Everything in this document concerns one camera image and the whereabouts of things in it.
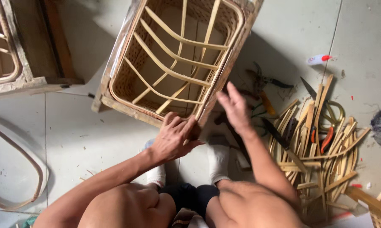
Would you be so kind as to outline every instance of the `concrete floor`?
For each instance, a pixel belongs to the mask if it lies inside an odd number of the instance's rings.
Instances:
[[[48,179],[48,188],[36,202],[12,212],[0,210],[1,228],[15,227],[18,220],[40,213],[79,184],[80,177],[89,177],[86,170],[100,172],[136,155],[158,133],[156,127],[117,111],[92,112],[92,100],[86,96],[97,90],[128,6],[129,1],[120,0],[65,1],[59,7],[62,24],[74,68],[86,85],[0,100],[0,129],[42,161]],[[323,67],[307,66],[305,60],[317,54],[335,58]],[[239,87],[250,86],[244,69],[253,69],[253,61],[265,75],[296,85],[293,90],[265,88],[277,111],[295,98],[301,105],[309,96],[300,76],[316,89],[324,75],[333,73],[330,98],[344,106],[347,116],[355,117],[359,128],[368,127],[381,109],[381,0],[266,0],[231,72],[230,79]],[[203,134],[220,127],[209,122]],[[377,196],[381,146],[370,135],[360,145],[359,158],[359,175],[352,182],[363,186],[371,182],[372,187],[364,190]],[[251,179],[251,173],[237,170],[234,159],[233,154],[230,177]],[[209,183],[206,147],[168,164],[167,173],[168,183]],[[145,175],[135,181],[144,183]],[[0,140],[0,196],[13,202],[26,200],[36,182],[24,158]]]

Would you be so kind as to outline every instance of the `orange handle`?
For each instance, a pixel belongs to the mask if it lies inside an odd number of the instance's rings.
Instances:
[[[264,91],[261,91],[259,93],[259,96],[262,99],[262,104],[265,107],[265,110],[269,113],[269,115],[274,116],[276,114],[276,111],[274,110],[271,102],[269,101],[268,97],[266,96],[266,93]]]

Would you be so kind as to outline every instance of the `red scrap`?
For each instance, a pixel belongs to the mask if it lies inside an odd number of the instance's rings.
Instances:
[[[358,188],[362,188],[362,185],[361,184],[351,184],[352,187],[358,187]]]

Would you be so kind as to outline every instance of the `thigh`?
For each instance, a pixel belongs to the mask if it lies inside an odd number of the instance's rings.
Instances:
[[[225,181],[219,187],[224,213],[238,227],[299,227],[294,209],[259,184]]]
[[[104,192],[88,205],[78,227],[166,228],[175,216],[175,203],[168,194],[139,184],[124,184]]]

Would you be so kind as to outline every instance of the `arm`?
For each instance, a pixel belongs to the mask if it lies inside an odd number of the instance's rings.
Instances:
[[[194,117],[184,121],[176,113],[168,113],[151,147],[68,191],[39,215],[34,227],[77,227],[86,207],[97,195],[130,183],[148,170],[182,157],[201,145],[197,140],[183,144],[195,124]]]
[[[247,109],[245,99],[231,82],[228,82],[227,90],[228,96],[218,92],[217,98],[224,107],[229,122],[244,141],[251,158],[256,182],[272,190],[293,205],[299,205],[296,190],[286,179],[284,172],[274,163],[261,138],[251,126],[250,112]]]

